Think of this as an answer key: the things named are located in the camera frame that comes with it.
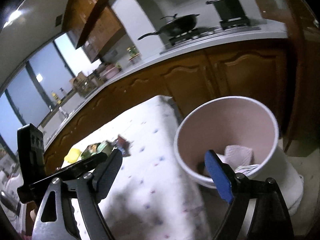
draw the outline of wok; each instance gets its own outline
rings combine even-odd
[[[168,22],[166,25],[162,26],[157,32],[146,33],[142,35],[141,37],[138,38],[138,41],[147,36],[159,35],[161,33],[164,33],[170,37],[175,37],[183,33],[186,33],[188,31],[191,31],[197,24],[196,17],[199,16],[200,14],[189,14],[189,15],[178,17],[178,18],[177,18],[177,15],[178,14],[175,14],[173,16],[162,17],[161,19],[166,17],[172,17],[173,20]]]

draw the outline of yellow bottle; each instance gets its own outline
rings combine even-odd
[[[60,105],[61,104],[61,99],[58,97],[58,95],[53,91],[51,92],[51,95],[53,96],[53,98],[55,100],[57,100],[58,105]]]

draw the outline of pot handle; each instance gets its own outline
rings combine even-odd
[[[175,14],[175,15],[173,15],[173,16],[164,16],[164,17],[162,17],[162,18],[160,18],[160,20],[162,20],[162,19],[164,19],[164,18],[167,18],[167,17],[172,17],[173,19],[175,19],[176,17],[177,17],[177,13]]]
[[[154,33],[146,33],[144,35],[142,35],[141,37],[138,38],[138,41],[139,40],[142,40],[143,38],[147,37],[147,36],[151,36],[151,35],[158,35],[159,32],[154,32]]]

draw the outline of yellow object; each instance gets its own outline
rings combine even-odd
[[[75,163],[78,160],[80,154],[81,151],[79,149],[71,148],[68,154],[64,157],[64,160],[71,164]]]
[[[57,100],[58,105],[60,105],[61,104],[61,99],[58,97],[58,95],[53,91],[51,92],[51,95],[53,96],[53,98],[55,100]]]

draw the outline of blue gripper pad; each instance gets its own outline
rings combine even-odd
[[[229,204],[233,201],[231,182],[222,169],[222,161],[213,150],[209,150],[204,155],[204,165],[215,183],[219,195]]]

